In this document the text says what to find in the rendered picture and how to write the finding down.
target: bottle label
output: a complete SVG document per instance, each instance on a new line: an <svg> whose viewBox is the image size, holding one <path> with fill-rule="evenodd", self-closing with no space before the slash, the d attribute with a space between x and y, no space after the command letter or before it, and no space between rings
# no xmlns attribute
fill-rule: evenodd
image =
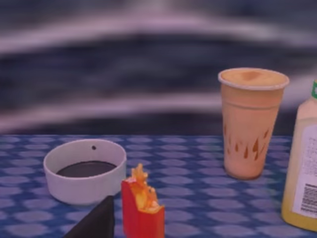
<svg viewBox="0 0 317 238"><path fill-rule="evenodd" d="M305 127L301 141L299 171L293 212L317 218L317 125Z"/></svg>
<svg viewBox="0 0 317 238"><path fill-rule="evenodd" d="M313 83L312 96L317 99L317 80L315 80Z"/></svg>

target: cup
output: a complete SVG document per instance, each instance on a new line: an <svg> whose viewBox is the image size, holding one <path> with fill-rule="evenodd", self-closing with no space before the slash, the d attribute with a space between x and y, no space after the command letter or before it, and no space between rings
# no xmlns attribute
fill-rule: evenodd
<svg viewBox="0 0 317 238"><path fill-rule="evenodd" d="M88 177L65 177L57 174L69 166L85 162L115 165L109 172ZM44 172L50 194L72 205L91 205L115 196L126 178L126 152L118 144L102 139L75 140L57 146L44 158Z"/></svg>
<svg viewBox="0 0 317 238"><path fill-rule="evenodd" d="M256 179L263 171L268 145L289 78L259 68L219 73L224 137L224 167L237 179Z"/></svg>

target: blue table surface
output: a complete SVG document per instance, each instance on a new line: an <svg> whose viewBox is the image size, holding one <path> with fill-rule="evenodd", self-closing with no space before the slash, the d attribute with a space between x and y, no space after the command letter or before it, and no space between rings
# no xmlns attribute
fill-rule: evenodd
<svg viewBox="0 0 317 238"><path fill-rule="evenodd" d="M0 136L0 238L60 238L92 207L53 199L43 158L62 143L83 138L117 142L128 152L128 173L142 163L165 205L166 238L310 238L317 233L280 217L291 137L275 136L263 175L238 181L222 167L220 136ZM120 194L115 197L115 237L122 231Z"/></svg>

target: black object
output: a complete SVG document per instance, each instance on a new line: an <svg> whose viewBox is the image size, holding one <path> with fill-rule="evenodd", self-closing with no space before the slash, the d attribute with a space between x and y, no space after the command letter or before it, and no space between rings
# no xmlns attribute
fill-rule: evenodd
<svg viewBox="0 0 317 238"><path fill-rule="evenodd" d="M108 196L84 217L64 238L113 238L114 202Z"/></svg>
<svg viewBox="0 0 317 238"><path fill-rule="evenodd" d="M69 165L57 172L58 175L69 178L85 178L107 173L116 165L104 161L86 161Z"/></svg>

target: bottle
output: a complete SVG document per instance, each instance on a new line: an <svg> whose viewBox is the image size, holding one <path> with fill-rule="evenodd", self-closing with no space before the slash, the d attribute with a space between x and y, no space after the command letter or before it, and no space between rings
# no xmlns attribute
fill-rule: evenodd
<svg viewBox="0 0 317 238"><path fill-rule="evenodd" d="M282 218L317 232L317 80L311 98L297 110Z"/></svg>

